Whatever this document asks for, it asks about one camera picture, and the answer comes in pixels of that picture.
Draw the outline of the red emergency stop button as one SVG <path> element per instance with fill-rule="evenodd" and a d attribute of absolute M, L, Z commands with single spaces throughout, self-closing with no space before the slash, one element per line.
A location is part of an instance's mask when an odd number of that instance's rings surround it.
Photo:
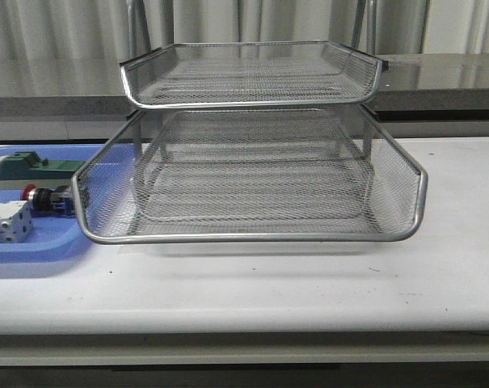
<path fill-rule="evenodd" d="M 75 217 L 76 209 L 74 194 L 71 186 L 58 186 L 51 188 L 38 188 L 35 184 L 28 184 L 21 193 L 21 200 L 25 200 L 29 209 L 36 214 L 56 214 L 62 217 Z"/>

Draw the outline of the silver mesh top tray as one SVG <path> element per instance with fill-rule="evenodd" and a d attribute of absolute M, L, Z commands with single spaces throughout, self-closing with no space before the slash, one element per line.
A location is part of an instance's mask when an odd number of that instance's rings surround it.
<path fill-rule="evenodd" d="M 171 44 L 120 65 L 142 110 L 363 103 L 389 65 L 325 40 Z"/>

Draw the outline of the white electrical block component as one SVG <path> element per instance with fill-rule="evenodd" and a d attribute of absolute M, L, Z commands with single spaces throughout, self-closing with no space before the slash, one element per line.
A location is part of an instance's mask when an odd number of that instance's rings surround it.
<path fill-rule="evenodd" d="M 31 210 L 25 200 L 0 203 L 0 243 L 23 243 L 32 229 Z"/>

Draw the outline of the green terminal block component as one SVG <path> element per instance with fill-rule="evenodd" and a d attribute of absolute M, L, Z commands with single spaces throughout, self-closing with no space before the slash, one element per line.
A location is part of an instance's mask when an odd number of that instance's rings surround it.
<path fill-rule="evenodd" d="M 84 163 L 42 158 L 35 151 L 17 151 L 0 161 L 0 189 L 22 189 L 30 183 L 45 188 L 67 186 Z"/>

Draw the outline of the blue plastic tray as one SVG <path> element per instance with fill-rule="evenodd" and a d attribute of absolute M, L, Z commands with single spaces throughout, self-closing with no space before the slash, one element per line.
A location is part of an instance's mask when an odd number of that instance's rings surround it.
<path fill-rule="evenodd" d="M 130 145 L 105 154 L 98 162 L 107 172 L 121 169 L 133 158 Z M 35 151 L 39 157 L 50 160 L 87 161 L 101 148 L 100 144 L 49 144 L 0 146 L 0 156 L 17 151 Z M 18 200 L 20 190 L 0 190 L 0 203 Z M 24 242 L 1 242 L 0 264 L 51 262 L 82 254 L 91 244 L 74 217 L 43 216 L 32 218 L 33 229 Z"/>

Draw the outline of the silver mesh bottom tray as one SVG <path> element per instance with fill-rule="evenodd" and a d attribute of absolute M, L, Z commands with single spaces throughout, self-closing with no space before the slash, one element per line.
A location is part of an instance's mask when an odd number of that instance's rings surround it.
<path fill-rule="evenodd" d="M 152 221 L 240 223 L 358 216 L 373 177 L 330 161 L 154 162 L 131 182 Z"/>

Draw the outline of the silver mesh tray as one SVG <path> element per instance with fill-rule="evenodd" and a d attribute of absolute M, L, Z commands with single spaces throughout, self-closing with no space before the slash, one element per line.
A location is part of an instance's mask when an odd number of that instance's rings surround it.
<path fill-rule="evenodd" d="M 154 162 L 131 182 L 152 221 L 240 223 L 358 216 L 373 177 L 330 161 Z"/>
<path fill-rule="evenodd" d="M 138 112 L 72 186 L 96 243 L 392 242 L 428 175 L 352 104 Z"/>
<path fill-rule="evenodd" d="M 120 65 L 142 110 L 363 103 L 389 65 L 325 40 L 171 44 Z"/>

